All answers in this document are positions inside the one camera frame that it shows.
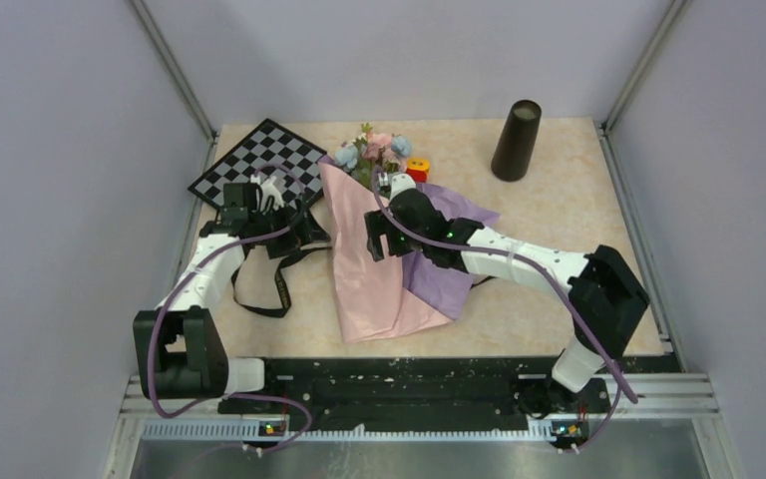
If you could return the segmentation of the pink and purple wrapping paper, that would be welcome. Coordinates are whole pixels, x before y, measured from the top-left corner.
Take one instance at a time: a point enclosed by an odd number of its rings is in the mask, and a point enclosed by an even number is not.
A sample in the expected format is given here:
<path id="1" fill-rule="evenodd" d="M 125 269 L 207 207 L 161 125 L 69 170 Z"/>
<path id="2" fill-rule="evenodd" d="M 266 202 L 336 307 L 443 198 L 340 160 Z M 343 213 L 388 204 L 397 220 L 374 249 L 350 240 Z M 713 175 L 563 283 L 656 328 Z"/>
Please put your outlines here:
<path id="1" fill-rule="evenodd" d="M 332 267 L 343 341 L 395 338 L 459 318 L 477 278 L 437 267 L 416 252 L 374 260 L 364 223 L 364 215 L 378 209 L 372 192 L 327 156 L 318 166 L 331 214 Z"/>

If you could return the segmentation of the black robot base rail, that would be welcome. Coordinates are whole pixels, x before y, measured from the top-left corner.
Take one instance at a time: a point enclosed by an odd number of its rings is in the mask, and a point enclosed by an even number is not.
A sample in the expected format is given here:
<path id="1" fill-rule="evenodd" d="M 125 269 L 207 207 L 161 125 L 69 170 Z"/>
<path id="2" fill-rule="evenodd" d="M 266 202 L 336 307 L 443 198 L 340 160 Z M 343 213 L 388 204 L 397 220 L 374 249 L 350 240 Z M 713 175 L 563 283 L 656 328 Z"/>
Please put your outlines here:
<path id="1" fill-rule="evenodd" d="M 276 414 L 297 430 L 472 432 L 524 430 L 549 414 L 605 413 L 604 379 L 570 393 L 548 378 L 549 356 L 268 358 L 256 401 L 225 399 L 226 415 Z"/>

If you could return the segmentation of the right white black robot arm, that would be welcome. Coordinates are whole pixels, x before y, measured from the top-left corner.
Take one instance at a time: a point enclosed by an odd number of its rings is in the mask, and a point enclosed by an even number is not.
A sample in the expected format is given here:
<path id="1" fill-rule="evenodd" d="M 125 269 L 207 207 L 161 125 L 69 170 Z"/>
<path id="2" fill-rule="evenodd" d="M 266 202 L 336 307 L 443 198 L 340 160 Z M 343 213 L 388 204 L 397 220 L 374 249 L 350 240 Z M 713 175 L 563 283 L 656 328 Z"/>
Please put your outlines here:
<path id="1" fill-rule="evenodd" d="M 631 401 L 637 399 L 616 362 L 650 298 L 615 248 L 563 251 L 513 239 L 476 220 L 448 220 L 416 188 L 394 193 L 389 204 L 365 213 L 364 223 L 376 261 L 418 252 L 437 267 L 502 279 L 557 299 L 571 315 L 574 333 L 545 384 L 552 408 L 573 410 L 602 368 Z"/>

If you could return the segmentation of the pink flower bouquet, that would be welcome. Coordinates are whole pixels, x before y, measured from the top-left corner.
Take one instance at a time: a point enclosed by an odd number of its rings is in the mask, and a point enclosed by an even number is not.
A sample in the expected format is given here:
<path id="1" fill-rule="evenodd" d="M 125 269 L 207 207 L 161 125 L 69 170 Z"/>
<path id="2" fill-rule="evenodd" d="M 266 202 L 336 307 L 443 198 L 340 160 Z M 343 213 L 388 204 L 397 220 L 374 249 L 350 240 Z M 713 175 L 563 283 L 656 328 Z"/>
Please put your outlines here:
<path id="1" fill-rule="evenodd" d="M 371 190 L 373 171 L 405 173 L 412 154 L 412 143 L 403 135 L 376 132 L 365 123 L 361 133 L 335 151 L 334 164 Z"/>

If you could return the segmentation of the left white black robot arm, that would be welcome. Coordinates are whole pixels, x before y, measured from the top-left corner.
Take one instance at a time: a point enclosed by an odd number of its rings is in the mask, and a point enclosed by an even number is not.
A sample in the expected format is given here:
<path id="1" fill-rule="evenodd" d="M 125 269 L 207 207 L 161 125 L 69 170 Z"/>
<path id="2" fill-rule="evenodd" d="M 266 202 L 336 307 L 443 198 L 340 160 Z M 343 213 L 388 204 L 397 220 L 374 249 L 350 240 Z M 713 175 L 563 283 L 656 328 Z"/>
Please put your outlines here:
<path id="1" fill-rule="evenodd" d="M 257 247 L 287 266 L 321 250 L 327 240 L 309 201 L 285 199 L 273 178 L 226 185 L 222 205 L 200 229 L 191 261 L 173 290 L 133 321 L 145 396 L 208 399 L 239 392 L 254 411 L 273 409 L 279 385 L 265 376 L 262 359 L 227 355 L 212 311 Z"/>

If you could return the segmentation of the black ribbon with gold lettering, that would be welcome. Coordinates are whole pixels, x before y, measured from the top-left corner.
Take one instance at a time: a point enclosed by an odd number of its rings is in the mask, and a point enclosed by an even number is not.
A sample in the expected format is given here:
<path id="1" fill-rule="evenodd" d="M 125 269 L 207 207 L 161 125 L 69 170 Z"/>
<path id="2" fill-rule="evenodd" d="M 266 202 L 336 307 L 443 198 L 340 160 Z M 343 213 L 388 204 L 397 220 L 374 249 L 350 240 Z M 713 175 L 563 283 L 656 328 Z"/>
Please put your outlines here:
<path id="1" fill-rule="evenodd" d="M 242 266 L 231 276 L 233 301 L 260 316 L 287 316 L 292 308 L 292 298 L 284 271 L 314 253 L 329 250 L 330 246 L 314 246 L 272 258 L 264 246 L 250 249 Z"/>

